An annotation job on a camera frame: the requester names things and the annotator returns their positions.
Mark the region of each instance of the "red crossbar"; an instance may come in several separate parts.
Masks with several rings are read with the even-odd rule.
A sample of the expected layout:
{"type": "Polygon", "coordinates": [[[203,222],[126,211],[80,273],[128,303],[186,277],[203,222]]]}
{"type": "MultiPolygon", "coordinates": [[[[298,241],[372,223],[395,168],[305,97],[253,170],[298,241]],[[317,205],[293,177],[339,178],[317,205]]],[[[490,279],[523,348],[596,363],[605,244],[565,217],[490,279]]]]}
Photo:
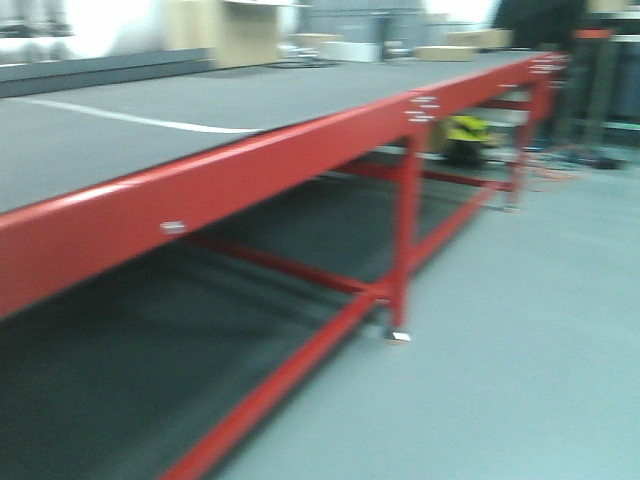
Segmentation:
{"type": "Polygon", "coordinates": [[[196,480],[207,473],[244,434],[280,401],[331,351],[375,304],[373,293],[364,294],[338,313],[320,332],[284,362],[199,441],[160,480],[196,480]]]}
{"type": "Polygon", "coordinates": [[[267,252],[258,251],[249,247],[232,244],[224,240],[213,239],[202,234],[194,234],[188,237],[191,243],[209,248],[220,253],[225,253],[235,258],[246,260],[257,265],[268,267],[278,272],[286,273],[309,282],[313,282],[332,290],[344,293],[374,293],[376,298],[384,299],[388,293],[377,289],[374,285],[362,282],[355,278],[328,272],[320,268],[304,265],[294,260],[277,257],[267,252]]]}

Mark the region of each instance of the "gray floor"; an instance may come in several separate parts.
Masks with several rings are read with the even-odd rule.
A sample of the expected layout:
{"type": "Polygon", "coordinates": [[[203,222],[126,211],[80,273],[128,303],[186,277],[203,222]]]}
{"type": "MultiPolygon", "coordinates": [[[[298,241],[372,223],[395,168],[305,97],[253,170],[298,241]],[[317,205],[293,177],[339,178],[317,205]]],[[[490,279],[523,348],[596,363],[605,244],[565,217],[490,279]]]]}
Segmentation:
{"type": "Polygon", "coordinates": [[[640,168],[558,187],[483,211],[414,341],[361,329],[216,478],[640,479],[640,168]]]}

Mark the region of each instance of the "red metal beam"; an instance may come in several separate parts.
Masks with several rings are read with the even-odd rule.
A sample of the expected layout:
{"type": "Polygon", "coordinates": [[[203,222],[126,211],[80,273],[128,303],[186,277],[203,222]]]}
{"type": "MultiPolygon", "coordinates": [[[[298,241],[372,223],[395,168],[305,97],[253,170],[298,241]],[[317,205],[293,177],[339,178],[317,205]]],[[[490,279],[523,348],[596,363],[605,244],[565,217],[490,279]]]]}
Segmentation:
{"type": "MultiPolygon", "coordinates": [[[[375,178],[378,180],[396,181],[398,179],[397,168],[389,165],[381,165],[373,162],[357,162],[343,165],[336,169],[338,172],[349,173],[352,175],[361,175],[363,177],[375,178]]],[[[456,175],[452,173],[436,172],[433,170],[422,170],[420,172],[422,178],[430,180],[439,180],[442,182],[459,183],[463,185],[471,185],[472,187],[484,187],[487,184],[486,178],[468,177],[465,175],[456,175]]],[[[497,184],[498,190],[510,190],[511,183],[500,181],[497,184]]]]}
{"type": "Polygon", "coordinates": [[[175,239],[163,231],[165,222],[181,222],[178,233],[193,232],[406,135],[412,96],[397,95],[0,215],[0,316],[175,239]],[[345,131],[358,135],[345,141],[345,131]]]}
{"type": "Polygon", "coordinates": [[[407,286],[411,277],[411,256],[416,239],[420,209],[420,158],[425,134],[416,129],[408,138],[407,151],[398,165],[398,193],[395,225],[395,259],[391,282],[391,325],[401,327],[405,321],[407,286]]]}
{"type": "MultiPolygon", "coordinates": [[[[459,183],[462,185],[471,185],[472,187],[484,187],[489,181],[486,178],[467,177],[464,175],[455,175],[452,173],[434,172],[433,170],[423,170],[422,178],[439,180],[442,182],[459,183]]],[[[511,189],[510,182],[494,181],[493,184],[495,184],[495,188],[497,190],[507,191],[511,189]]]]}
{"type": "Polygon", "coordinates": [[[413,251],[412,270],[417,269],[435,254],[456,231],[464,226],[473,214],[482,207],[482,204],[491,198],[498,186],[499,182],[487,182],[485,188],[467,200],[455,213],[420,241],[413,251]]]}
{"type": "Polygon", "coordinates": [[[240,402],[189,453],[162,475],[160,480],[196,480],[207,473],[296,383],[355,328],[375,301],[375,294],[366,293],[351,302],[240,402]]]}
{"type": "Polygon", "coordinates": [[[344,293],[374,293],[378,299],[388,298],[388,293],[377,289],[374,285],[362,282],[355,278],[338,275],[326,270],[304,265],[302,263],[280,258],[270,253],[261,252],[252,248],[235,245],[223,240],[207,238],[204,235],[194,234],[188,240],[200,247],[215,250],[235,258],[246,260],[288,275],[292,275],[308,282],[337,290],[344,293]]]}

